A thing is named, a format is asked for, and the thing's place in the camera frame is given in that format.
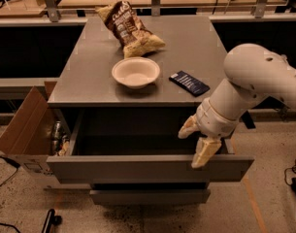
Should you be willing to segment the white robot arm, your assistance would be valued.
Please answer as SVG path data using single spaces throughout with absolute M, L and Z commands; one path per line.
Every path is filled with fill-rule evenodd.
M 271 96 L 296 112 L 296 69 L 279 55 L 255 44 L 231 49 L 223 62 L 225 79 L 202 101 L 179 131 L 181 139 L 199 131 L 191 166 L 201 168 L 236 128 L 239 118 Z

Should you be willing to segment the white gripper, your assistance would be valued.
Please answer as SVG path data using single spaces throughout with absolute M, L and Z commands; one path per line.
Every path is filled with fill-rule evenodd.
M 204 167 L 221 147 L 221 140 L 217 137 L 229 136 L 237 124 L 237 120 L 229 120 L 220 115 L 208 98 L 204 99 L 196 114 L 186 120 L 178 133 L 180 139 L 185 139 L 198 130 L 208 136 L 199 138 L 191 166 L 194 169 Z

